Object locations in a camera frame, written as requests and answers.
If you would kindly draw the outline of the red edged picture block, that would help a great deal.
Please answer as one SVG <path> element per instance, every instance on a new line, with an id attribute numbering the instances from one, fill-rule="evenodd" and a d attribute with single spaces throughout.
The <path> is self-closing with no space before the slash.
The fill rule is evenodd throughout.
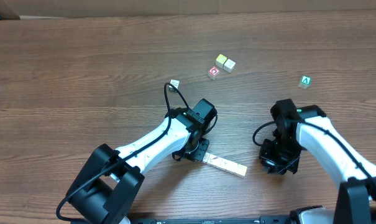
<path id="1" fill-rule="evenodd" d="M 228 168 L 228 161 L 223 159 L 223 158 L 217 158 L 214 160 L 215 161 L 215 164 L 216 166 L 221 169 L 221 170 L 227 170 Z"/>

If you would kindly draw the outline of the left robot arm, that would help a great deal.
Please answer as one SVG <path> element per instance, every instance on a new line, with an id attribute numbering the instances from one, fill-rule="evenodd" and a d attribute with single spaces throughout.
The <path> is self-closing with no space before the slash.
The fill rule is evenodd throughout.
<path id="1" fill-rule="evenodd" d="M 196 152 L 210 121 L 193 121 L 178 115 L 164 121 L 144 137 L 117 149 L 98 146 L 89 156 L 60 202 L 69 203 L 82 218 L 71 223 L 129 223 L 127 217 L 144 175 L 175 152 Z"/>

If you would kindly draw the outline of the hammer picture wooden block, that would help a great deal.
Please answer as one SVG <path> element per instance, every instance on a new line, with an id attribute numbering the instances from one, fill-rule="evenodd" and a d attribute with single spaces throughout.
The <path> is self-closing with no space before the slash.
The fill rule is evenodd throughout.
<path id="1" fill-rule="evenodd" d="M 213 167 L 217 167 L 219 169 L 222 169 L 223 167 L 223 158 L 220 158 L 218 156 L 215 156 L 213 154 L 210 154 L 209 157 L 208 157 L 208 161 L 207 163 Z"/>

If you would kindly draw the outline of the plain cream wooden block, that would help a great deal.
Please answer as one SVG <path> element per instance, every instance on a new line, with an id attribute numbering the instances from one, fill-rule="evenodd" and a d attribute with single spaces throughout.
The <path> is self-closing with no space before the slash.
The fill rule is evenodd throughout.
<path id="1" fill-rule="evenodd" d="M 232 162 L 232 161 L 225 162 L 225 170 L 227 172 L 230 172 L 232 174 L 237 174 L 238 168 L 239 168 L 239 165 L 236 162 Z"/>

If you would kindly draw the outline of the acorn picture wooden block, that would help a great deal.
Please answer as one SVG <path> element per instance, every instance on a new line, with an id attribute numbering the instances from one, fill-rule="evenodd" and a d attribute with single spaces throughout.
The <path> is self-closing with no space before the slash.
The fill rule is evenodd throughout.
<path id="1" fill-rule="evenodd" d="M 247 172 L 247 167 L 246 166 L 243 166 L 241 164 L 238 164 L 236 166 L 236 169 L 235 169 L 235 174 L 240 176 L 240 177 L 245 177 L 246 175 L 246 172 Z"/>

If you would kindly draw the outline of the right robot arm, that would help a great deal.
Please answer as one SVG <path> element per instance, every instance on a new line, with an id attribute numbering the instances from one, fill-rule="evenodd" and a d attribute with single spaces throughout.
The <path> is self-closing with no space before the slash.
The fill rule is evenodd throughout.
<path id="1" fill-rule="evenodd" d="M 261 223 L 376 223 L 376 165 L 361 156 L 316 105 L 298 108 L 291 99 L 270 109 L 273 140 L 259 145 L 260 163 L 270 174 L 296 173 L 302 151 L 310 152 L 338 190 L 335 209 L 320 205 L 289 215 L 262 216 Z"/>

